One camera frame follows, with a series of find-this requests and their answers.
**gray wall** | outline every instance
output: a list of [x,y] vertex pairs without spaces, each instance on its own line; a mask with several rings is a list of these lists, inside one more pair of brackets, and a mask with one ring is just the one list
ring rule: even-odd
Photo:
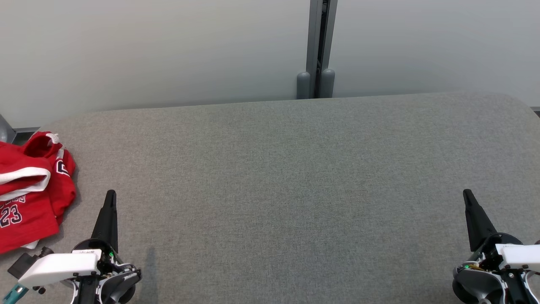
[[334,97],[482,90],[540,106],[540,1],[338,0]]
[[294,99],[308,19],[309,0],[1,1],[0,113]]

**fabric surface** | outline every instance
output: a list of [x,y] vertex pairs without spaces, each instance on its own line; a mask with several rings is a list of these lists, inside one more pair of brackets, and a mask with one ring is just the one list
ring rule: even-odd
[[[43,128],[77,161],[60,233],[90,237],[118,195],[130,303],[459,303],[462,191],[540,239],[540,120],[505,95],[448,93],[89,113]],[[0,256],[7,268],[24,252]],[[21,303],[69,303],[62,285]]]

